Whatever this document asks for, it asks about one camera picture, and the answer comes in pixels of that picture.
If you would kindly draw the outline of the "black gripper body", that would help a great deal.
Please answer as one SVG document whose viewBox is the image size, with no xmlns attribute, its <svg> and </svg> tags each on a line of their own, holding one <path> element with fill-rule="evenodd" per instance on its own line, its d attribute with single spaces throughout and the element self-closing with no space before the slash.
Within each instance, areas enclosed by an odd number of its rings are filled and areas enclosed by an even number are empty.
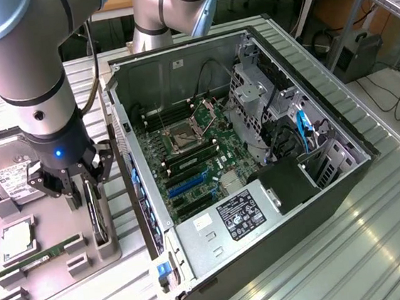
<svg viewBox="0 0 400 300">
<path fill-rule="evenodd" d="M 80 114 L 70 117 L 65 126 L 49 135 L 25 133 L 26 139 L 38 157 L 38 161 L 28 166 L 29 175 L 35 177 L 38 172 L 57 175 L 61 170 L 66 173 L 83 166 L 89 172 L 93 167 L 96 149 L 88 135 Z"/>
</svg>

